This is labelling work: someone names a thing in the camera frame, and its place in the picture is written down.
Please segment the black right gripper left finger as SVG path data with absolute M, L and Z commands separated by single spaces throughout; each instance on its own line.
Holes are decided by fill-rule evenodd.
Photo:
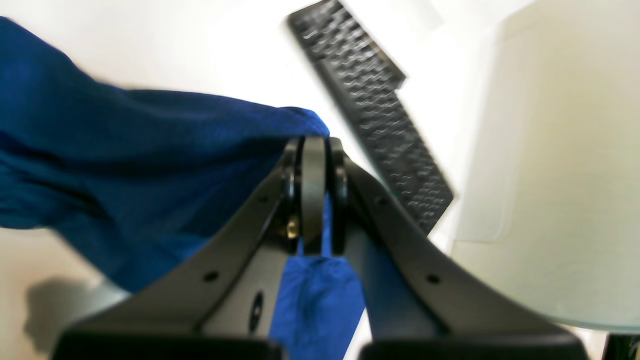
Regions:
M 55 360 L 288 360 L 270 340 L 282 272 L 322 250 L 324 137 L 278 164 L 201 250 L 162 279 L 65 331 Z

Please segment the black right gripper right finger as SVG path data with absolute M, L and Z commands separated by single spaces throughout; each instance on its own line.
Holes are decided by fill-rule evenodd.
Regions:
M 327 141 L 332 251 L 355 270 L 372 341 L 360 360 L 586 360 L 581 340 L 491 289 L 432 244 L 398 201 Z

